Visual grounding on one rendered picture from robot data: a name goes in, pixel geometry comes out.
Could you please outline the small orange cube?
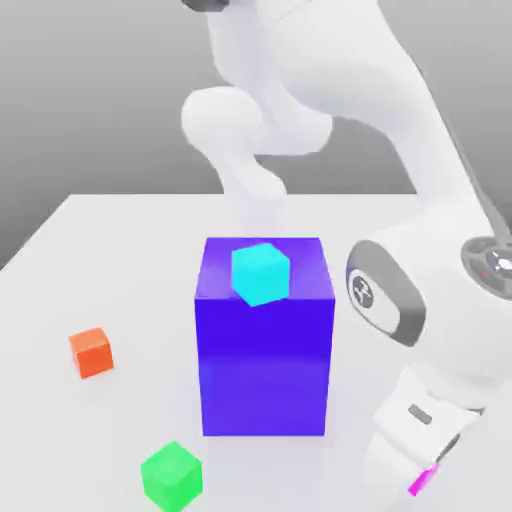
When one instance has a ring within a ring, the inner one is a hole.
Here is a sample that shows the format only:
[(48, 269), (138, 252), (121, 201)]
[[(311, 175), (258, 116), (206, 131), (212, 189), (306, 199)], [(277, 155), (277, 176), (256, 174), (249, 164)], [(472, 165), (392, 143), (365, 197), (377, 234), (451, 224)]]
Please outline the small orange cube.
[(86, 379), (114, 368), (109, 339), (96, 327), (69, 337), (73, 360), (79, 375)]

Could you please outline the small green cube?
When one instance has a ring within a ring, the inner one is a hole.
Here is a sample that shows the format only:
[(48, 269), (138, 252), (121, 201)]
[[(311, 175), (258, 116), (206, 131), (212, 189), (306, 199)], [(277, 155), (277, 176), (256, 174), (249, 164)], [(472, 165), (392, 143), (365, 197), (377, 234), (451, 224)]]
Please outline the small green cube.
[(182, 512), (203, 491), (202, 462), (177, 441), (140, 466), (145, 496), (161, 512)]

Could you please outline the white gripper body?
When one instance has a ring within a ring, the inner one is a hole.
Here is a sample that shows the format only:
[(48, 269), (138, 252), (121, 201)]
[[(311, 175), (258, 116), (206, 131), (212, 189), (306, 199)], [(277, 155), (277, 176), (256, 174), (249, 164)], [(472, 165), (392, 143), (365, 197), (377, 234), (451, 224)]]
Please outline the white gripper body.
[(460, 435), (457, 434), (433, 462), (424, 465), (414, 462), (382, 434), (374, 434), (364, 459), (364, 481), (369, 491), (373, 496), (402, 496), (408, 493), (408, 487), (421, 472), (434, 463), (441, 464), (459, 439)]

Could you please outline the large blue box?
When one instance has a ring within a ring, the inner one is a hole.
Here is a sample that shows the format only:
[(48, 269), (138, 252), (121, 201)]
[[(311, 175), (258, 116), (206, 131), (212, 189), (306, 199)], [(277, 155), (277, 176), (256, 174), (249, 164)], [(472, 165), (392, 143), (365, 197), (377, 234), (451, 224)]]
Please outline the large blue box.
[(291, 263), (288, 297), (252, 307), (231, 254), (256, 238), (207, 238), (194, 297), (206, 436), (325, 432), (335, 294), (317, 238), (272, 238)]

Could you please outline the small cyan cube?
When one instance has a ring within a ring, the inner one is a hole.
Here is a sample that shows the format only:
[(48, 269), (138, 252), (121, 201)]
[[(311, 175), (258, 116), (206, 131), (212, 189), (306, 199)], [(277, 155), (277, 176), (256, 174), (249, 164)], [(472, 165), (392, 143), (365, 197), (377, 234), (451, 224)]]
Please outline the small cyan cube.
[(271, 243), (237, 249), (231, 253), (231, 286), (251, 307), (286, 299), (290, 268), (290, 259)]

